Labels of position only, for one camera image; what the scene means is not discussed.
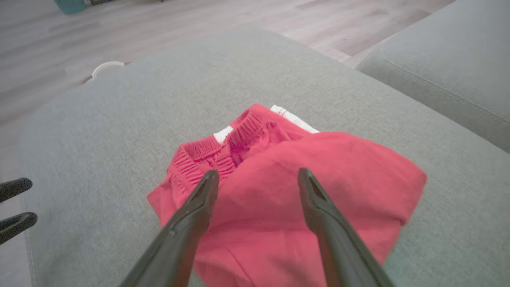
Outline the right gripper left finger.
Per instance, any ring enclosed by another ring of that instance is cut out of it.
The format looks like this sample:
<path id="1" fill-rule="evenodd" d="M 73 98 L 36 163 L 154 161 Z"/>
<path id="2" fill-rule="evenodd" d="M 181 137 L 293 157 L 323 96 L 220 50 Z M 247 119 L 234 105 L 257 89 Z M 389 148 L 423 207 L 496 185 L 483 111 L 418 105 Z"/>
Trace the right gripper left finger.
<path id="1" fill-rule="evenodd" d="M 219 191 L 210 170 L 162 228 L 120 287 L 187 287 L 199 241 L 209 227 Z"/>

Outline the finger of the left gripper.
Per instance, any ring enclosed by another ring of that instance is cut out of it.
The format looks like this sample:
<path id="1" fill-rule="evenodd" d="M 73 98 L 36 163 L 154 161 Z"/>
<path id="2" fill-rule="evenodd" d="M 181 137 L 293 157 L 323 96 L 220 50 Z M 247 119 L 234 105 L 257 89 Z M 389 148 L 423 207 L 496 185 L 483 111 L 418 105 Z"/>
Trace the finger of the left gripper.
<path id="1" fill-rule="evenodd" d="M 0 245 L 11 240 L 18 234 L 33 227 L 37 223 L 38 216 L 34 212 L 24 212 L 16 216 L 0 220 Z"/>
<path id="2" fill-rule="evenodd" d="M 31 180 L 25 177 L 0 183 L 0 203 L 28 191 L 32 186 Z"/>

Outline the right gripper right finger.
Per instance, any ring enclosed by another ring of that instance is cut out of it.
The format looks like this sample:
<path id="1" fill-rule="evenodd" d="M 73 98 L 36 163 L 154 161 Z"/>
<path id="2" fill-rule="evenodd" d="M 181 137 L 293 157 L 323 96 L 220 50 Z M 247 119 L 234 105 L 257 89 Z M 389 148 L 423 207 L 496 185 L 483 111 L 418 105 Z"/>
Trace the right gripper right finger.
<path id="1" fill-rule="evenodd" d="M 298 185 L 306 225 L 317 237 L 327 286 L 395 287 L 309 169 L 299 169 Z"/>

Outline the red and white shorts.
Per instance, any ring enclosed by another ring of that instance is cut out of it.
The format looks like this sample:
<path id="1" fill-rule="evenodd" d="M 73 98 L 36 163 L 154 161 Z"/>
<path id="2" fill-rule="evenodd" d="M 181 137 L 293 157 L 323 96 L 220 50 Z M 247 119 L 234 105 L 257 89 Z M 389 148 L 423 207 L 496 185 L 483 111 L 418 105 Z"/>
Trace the red and white shorts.
<path id="1" fill-rule="evenodd" d="M 179 146 L 164 182 L 147 199 L 165 225 L 215 169 L 219 193 L 194 262 L 206 287 L 326 287 L 317 237 L 300 203 L 302 167 L 379 263 L 428 178 L 387 147 L 348 133 L 313 133 L 282 108 L 255 104 L 224 131 Z"/>

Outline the teal bin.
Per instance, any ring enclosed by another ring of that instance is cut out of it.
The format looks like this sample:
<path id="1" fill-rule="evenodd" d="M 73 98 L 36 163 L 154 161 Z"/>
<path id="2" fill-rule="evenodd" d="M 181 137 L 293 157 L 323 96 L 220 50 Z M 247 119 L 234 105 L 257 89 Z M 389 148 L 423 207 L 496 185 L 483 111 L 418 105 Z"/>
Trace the teal bin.
<path id="1" fill-rule="evenodd" d="M 53 0 L 64 14 L 75 14 L 87 8 L 84 0 Z"/>

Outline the light grey sofa seat cushion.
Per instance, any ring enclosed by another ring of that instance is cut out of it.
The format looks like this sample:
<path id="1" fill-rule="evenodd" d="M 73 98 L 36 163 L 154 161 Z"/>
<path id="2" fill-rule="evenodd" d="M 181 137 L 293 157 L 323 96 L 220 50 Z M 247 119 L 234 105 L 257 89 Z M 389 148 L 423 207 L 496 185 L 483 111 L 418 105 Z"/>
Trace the light grey sofa seat cushion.
<path id="1" fill-rule="evenodd" d="M 455 0 L 356 69 L 510 153 L 510 0 Z"/>

